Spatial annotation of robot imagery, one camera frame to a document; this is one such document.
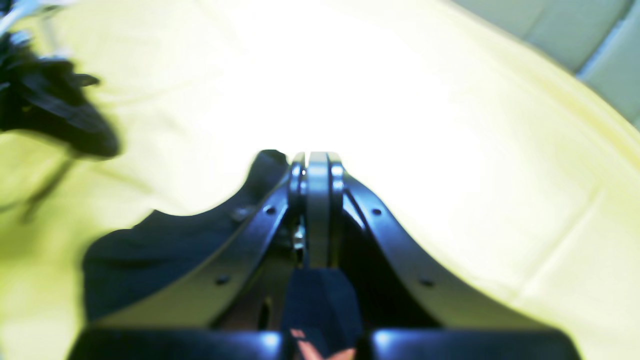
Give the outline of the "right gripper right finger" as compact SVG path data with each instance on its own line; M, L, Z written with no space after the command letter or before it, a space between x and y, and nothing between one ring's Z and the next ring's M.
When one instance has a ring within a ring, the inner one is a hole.
M306 264L355 268L370 324L357 360L578 360L562 331L448 271L334 152L306 165Z

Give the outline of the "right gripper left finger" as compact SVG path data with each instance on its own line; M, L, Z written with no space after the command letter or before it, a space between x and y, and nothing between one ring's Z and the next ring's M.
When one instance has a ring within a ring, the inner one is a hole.
M292 360L281 330L290 245L278 242L291 215L306 155L288 169L216 251L185 275L133 304L89 322L72 360Z

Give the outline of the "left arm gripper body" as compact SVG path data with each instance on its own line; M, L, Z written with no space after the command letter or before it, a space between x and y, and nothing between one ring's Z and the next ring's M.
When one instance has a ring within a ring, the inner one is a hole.
M41 133L83 155L116 157L119 139L85 93L99 83L93 75L77 73L64 57L39 57L25 32L1 36L3 132Z

